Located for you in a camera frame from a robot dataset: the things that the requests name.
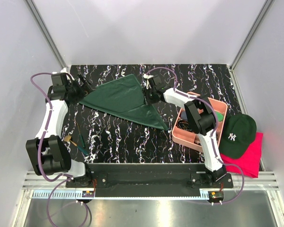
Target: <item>cap brim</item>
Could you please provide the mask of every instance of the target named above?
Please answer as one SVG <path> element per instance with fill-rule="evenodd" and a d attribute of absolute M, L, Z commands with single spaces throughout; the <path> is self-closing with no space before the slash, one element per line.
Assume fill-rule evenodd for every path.
<path fill-rule="evenodd" d="M 229 139 L 221 138 L 219 145 L 220 154 L 224 154 L 230 158 L 238 159 L 245 153 L 249 144 L 246 143 L 233 143 Z"/>

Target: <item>folded green fabric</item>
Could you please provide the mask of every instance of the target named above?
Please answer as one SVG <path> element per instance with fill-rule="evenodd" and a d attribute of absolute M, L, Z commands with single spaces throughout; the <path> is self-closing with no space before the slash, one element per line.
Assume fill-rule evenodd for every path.
<path fill-rule="evenodd" d="M 133 74 L 96 87 L 80 104 L 131 122 L 168 130 L 155 107 L 145 104 L 142 87 Z"/>

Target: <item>pink plastic basket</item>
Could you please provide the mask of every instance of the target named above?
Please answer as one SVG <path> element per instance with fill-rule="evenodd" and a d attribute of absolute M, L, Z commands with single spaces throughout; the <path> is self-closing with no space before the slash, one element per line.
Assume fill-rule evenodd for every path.
<path fill-rule="evenodd" d="M 193 93 L 193 92 L 188 92 L 188 94 L 197 95 L 197 96 L 199 95 L 199 94 L 196 94 L 196 93 Z M 215 111 L 220 112 L 223 115 L 223 121 L 219 122 L 218 129 L 217 129 L 217 142 L 218 142 L 218 145 L 219 145 L 220 139 L 221 139 L 221 132 L 222 132 L 223 126 L 224 126 L 225 115 L 226 115 L 228 107 L 227 107 L 226 103 L 212 99 L 212 98 L 209 98 L 209 101 L 210 101 L 211 105 L 213 106 L 213 109 Z M 183 109 L 180 110 L 179 115 L 178 115 L 177 120 L 176 120 L 176 123 L 174 125 L 174 128 L 172 129 L 172 132 L 171 132 L 172 140 L 175 143 L 181 144 L 185 147 L 197 150 L 199 152 L 203 152 L 202 147 L 199 145 L 200 140 L 195 133 L 188 132 L 188 131 L 185 131 L 185 130 L 177 127 L 177 122 L 181 119 L 181 113 L 183 111 L 184 111 Z"/>

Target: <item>black marble tabletop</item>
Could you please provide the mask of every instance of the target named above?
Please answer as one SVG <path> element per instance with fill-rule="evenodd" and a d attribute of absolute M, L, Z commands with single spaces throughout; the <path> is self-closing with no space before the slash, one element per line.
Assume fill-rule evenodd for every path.
<path fill-rule="evenodd" d="M 154 67 L 168 67 L 178 76 L 177 88 L 193 91 L 221 100 L 228 105 L 228 114 L 241 113 L 233 83 L 226 65 L 223 64 L 172 64 L 172 65 L 73 65 L 71 74 L 81 73 L 93 87 L 123 76 L 134 74 L 145 86 L 142 75 Z M 167 70 L 157 70 L 173 86 L 174 78 Z M 71 105 L 65 118 L 62 136 L 70 134 L 80 144 L 79 130 L 90 155 L 84 157 L 72 144 L 66 143 L 71 158 L 88 163 L 195 163 L 198 151 L 172 141 L 172 127 L 179 108 L 164 102 L 155 104 L 168 131 L 145 127 L 100 111 Z"/>

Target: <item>spoon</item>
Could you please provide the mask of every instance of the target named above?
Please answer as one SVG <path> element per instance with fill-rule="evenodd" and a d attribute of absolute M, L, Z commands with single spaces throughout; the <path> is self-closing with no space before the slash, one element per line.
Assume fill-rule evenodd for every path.
<path fill-rule="evenodd" d="M 84 155 L 89 155 L 89 153 L 81 146 L 77 145 L 74 141 L 71 140 L 71 135 L 67 135 L 63 139 L 65 142 L 71 142 L 75 145 Z"/>

